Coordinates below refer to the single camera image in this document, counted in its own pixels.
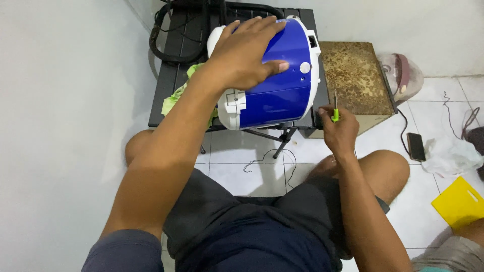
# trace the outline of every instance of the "left hand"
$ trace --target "left hand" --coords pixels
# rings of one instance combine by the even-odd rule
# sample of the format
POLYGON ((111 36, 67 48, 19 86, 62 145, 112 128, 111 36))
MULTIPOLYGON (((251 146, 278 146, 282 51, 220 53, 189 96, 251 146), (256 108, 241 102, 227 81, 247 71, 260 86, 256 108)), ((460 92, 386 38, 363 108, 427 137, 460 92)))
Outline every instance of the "left hand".
POLYGON ((269 41, 284 29, 285 21, 276 23, 276 17, 270 16, 239 24, 237 20, 224 28, 210 59, 203 65, 204 70, 211 70, 212 77, 222 81, 223 90, 247 90, 289 68, 284 60, 262 63, 269 41))

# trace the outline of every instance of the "cork board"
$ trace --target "cork board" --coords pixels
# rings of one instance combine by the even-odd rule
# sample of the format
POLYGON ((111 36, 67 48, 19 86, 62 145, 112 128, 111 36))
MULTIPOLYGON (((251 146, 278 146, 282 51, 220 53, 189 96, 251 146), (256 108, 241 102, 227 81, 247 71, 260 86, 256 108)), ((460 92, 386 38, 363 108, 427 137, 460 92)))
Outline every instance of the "cork board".
POLYGON ((330 102, 355 115, 393 115, 393 105, 371 43, 319 42, 330 102))

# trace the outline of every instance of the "black phone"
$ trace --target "black phone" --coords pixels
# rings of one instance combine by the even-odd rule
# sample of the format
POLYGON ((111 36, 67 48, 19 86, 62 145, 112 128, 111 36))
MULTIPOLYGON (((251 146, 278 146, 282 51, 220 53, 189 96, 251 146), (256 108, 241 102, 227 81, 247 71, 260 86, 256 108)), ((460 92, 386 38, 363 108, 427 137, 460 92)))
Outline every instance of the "black phone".
POLYGON ((425 161, 425 149, 422 142, 422 136, 416 133, 407 133, 408 149, 410 151, 410 159, 414 161, 425 161))

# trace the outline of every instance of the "plastic bag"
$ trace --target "plastic bag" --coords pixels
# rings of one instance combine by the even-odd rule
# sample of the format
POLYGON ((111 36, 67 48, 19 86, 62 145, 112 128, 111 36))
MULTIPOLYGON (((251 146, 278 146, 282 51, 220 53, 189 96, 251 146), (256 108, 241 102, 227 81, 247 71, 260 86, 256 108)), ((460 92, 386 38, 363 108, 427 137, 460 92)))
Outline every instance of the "plastic bag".
POLYGON ((442 177, 461 175, 484 164, 484 156, 473 144, 454 137, 428 140, 425 149, 427 160, 422 162, 423 169, 442 177))

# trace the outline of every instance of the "shorts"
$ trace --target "shorts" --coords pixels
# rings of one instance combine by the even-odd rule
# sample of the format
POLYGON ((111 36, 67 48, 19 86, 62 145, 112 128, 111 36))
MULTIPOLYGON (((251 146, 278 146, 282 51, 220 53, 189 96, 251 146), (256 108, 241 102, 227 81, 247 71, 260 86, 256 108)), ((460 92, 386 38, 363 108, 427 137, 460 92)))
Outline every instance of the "shorts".
MULTIPOLYGON (((383 211, 390 208, 377 197, 383 211)), ((340 257, 349 252, 341 214, 338 180, 312 176, 279 197, 233 196, 216 181, 194 169, 163 232, 175 260, 183 259, 224 223, 248 217, 269 217, 287 227, 316 238, 325 246, 333 271, 341 271, 340 257)))
POLYGON ((435 267, 453 272, 483 272, 484 248, 459 236, 452 236, 438 249, 427 251, 412 260, 415 272, 435 267))

